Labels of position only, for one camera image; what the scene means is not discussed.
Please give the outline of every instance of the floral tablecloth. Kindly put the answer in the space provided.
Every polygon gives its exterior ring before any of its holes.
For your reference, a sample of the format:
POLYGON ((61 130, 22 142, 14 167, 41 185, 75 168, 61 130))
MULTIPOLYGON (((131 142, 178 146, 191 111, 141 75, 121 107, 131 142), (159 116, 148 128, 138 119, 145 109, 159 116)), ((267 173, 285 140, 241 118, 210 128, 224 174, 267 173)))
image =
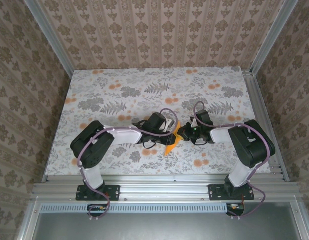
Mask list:
MULTIPOLYGON (((70 144, 94 120, 128 126, 170 108, 183 126, 198 101, 206 104, 215 125, 255 118, 239 67, 77 70, 45 174, 80 174, 70 144)), ((160 144, 152 149, 141 144, 113 145, 100 169, 103 175, 228 174, 239 160, 232 143, 194 146, 181 141, 168 156, 165 150, 160 144)), ((259 170, 269 172, 268 164, 259 170)))

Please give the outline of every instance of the ventilation grille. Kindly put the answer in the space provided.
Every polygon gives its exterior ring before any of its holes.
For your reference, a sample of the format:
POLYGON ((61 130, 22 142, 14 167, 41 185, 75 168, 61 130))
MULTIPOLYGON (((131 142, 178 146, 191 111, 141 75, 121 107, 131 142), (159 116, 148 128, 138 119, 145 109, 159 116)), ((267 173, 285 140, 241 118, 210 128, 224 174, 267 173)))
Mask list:
MULTIPOLYGON (((45 203, 41 205, 41 214, 52 213, 87 213, 87 203, 45 203)), ((109 213, 226 213, 226 203, 113 203, 109 213)))

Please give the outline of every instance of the patterned wallpaper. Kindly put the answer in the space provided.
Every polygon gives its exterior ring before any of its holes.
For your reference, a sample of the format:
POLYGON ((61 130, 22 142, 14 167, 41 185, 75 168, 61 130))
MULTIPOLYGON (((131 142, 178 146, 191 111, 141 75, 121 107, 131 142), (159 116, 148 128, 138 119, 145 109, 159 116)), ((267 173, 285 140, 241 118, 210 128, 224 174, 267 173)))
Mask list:
POLYGON ((22 0, 0 0, 0 240, 13 239, 41 182, 69 87, 22 0))
POLYGON ((76 70, 249 68, 284 0, 39 0, 76 70))
POLYGON ((309 0, 300 0, 257 75, 287 170, 309 210, 309 0))

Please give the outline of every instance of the orange object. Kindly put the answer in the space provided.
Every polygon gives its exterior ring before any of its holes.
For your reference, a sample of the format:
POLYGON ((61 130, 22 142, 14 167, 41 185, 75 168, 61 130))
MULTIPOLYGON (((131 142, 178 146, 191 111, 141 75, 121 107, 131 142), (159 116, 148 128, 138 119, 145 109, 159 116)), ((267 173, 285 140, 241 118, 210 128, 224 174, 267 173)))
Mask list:
POLYGON ((180 140, 183 139, 181 136, 177 134, 180 128, 181 128, 181 122, 178 121, 178 125, 176 126, 176 129, 173 133, 175 135, 175 143, 166 147, 165 154, 164 154, 165 156, 167 156, 178 145, 180 140))

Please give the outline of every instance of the wall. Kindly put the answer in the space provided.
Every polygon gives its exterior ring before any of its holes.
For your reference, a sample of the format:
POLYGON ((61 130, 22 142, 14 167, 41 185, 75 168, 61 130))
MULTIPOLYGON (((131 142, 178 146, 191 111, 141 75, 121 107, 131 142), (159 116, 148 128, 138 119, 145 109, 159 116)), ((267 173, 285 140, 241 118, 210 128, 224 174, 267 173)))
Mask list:
POLYGON ((39 0, 75 69, 249 68, 283 0, 39 0))
POLYGON ((257 79, 287 170, 309 210, 309 0, 300 0, 257 79))
POLYGON ((22 0, 0 0, 0 239, 22 224, 40 182, 69 87, 22 0))

